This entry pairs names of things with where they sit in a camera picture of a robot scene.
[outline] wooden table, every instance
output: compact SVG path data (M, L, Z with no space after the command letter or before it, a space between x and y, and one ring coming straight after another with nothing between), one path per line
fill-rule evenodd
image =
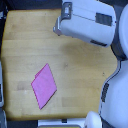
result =
M100 90L116 69L116 58L110 48L53 33L59 15L60 10L8 13L1 61L9 120L86 117L90 110L98 112ZM31 82L46 63L58 90L39 110Z

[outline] pink cloth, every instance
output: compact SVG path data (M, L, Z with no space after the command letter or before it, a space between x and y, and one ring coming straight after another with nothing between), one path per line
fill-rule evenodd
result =
M48 64L46 64L35 75L35 80L31 83L31 85L35 93L39 108L42 109L57 90Z

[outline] white robotic part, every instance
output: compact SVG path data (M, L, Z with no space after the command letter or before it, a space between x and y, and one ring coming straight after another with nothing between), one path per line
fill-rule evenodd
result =
M116 74L101 91L99 114L115 128L128 128L128 60L119 61Z
M2 77L2 66L0 62L0 95L1 95L1 101L0 101L0 107L3 107L4 105L4 96L3 96L3 77Z
M128 58L128 4L123 9L123 12L120 17L119 38L122 49Z
M96 0L63 0L63 4L66 2L72 2L71 19L61 20L61 16L58 17L53 28L55 33L94 45L111 45L116 29L116 15L112 6ZM111 19L109 25L104 24L107 18Z
M99 114L89 112L85 120L85 128L102 128L102 122Z

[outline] white plastic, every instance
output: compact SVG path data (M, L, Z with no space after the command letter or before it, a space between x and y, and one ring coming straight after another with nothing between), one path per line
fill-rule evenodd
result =
M120 17L119 37L122 49L128 58L128 4L124 8Z
M99 114L89 112L85 120L85 128L102 128L102 122Z
M62 20L60 30L63 35L79 38L91 43L91 40L111 45L116 28L114 8L96 0L63 0L72 2L70 20ZM112 26L95 22L96 13L112 16Z
M128 128L128 60L118 63L118 68L117 74L108 81L105 102L100 102L99 113L113 127Z

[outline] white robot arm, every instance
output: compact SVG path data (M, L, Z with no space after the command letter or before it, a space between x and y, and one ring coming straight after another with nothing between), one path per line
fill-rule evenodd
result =
M85 128L128 128L128 5L63 0L53 31L98 46L111 45L117 69L104 82L99 112L88 113Z

